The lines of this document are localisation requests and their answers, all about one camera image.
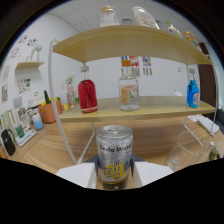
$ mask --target white coaster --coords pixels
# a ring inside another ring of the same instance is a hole
[[[19,138],[19,136],[15,138],[16,143],[20,147],[22,147],[26,142],[28,142],[36,134],[37,132],[35,130],[28,130],[22,138]]]

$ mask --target glass bottle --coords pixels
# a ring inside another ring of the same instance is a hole
[[[198,108],[199,104],[199,88],[197,86],[195,76],[194,80],[190,80],[190,83],[187,87],[187,106]]]
[[[78,85],[79,103],[82,113],[97,111],[96,88],[93,81],[89,79],[89,66],[84,63],[81,67],[83,80]]]
[[[135,111],[139,109],[138,80],[132,73],[131,61],[122,61],[122,77],[118,82],[120,109]]]
[[[132,10],[134,12],[136,23],[139,26],[146,26],[146,27],[159,29],[159,26],[156,20],[144,8],[135,6],[132,8]]]
[[[105,6],[101,8],[100,27],[120,25],[117,14],[113,6]]]
[[[178,29],[176,29],[169,21],[166,21],[166,24],[168,24],[168,30],[170,31],[170,33],[172,33],[173,35],[182,38],[180,31]]]

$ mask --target orange pot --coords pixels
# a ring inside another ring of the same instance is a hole
[[[57,106],[57,110],[58,110],[58,115],[62,114],[60,100],[56,101],[56,106]],[[39,106],[38,109],[40,111],[40,116],[42,118],[42,121],[45,124],[50,124],[50,123],[53,123],[56,121],[52,103],[46,104],[44,106]]]

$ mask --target wooden table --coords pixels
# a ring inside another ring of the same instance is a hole
[[[140,121],[119,121],[119,122],[96,122],[95,128],[105,125],[124,125],[133,130],[134,142],[133,153],[142,157],[147,162],[163,165],[169,151],[174,146],[177,136],[184,128],[185,117],[164,118],[155,120]],[[220,144],[221,155],[223,155],[224,138],[221,131],[215,137],[211,137],[197,123],[188,119],[188,127],[191,130],[202,134],[208,141]],[[63,123],[63,129],[72,152],[79,158],[89,137],[92,134],[89,123]],[[94,138],[83,161],[97,155],[96,139]],[[44,124],[44,128],[37,132],[29,142],[23,147],[16,147],[16,152],[10,157],[13,161],[18,161],[37,166],[52,174],[56,174],[61,168],[73,166],[74,163],[68,154],[63,143],[56,123]],[[131,175],[129,175],[127,189],[134,188]],[[100,177],[96,189],[102,189]]]

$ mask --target silver can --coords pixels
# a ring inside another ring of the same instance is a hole
[[[132,156],[132,129],[110,125],[97,129],[96,134],[100,175],[104,189],[125,189]]]

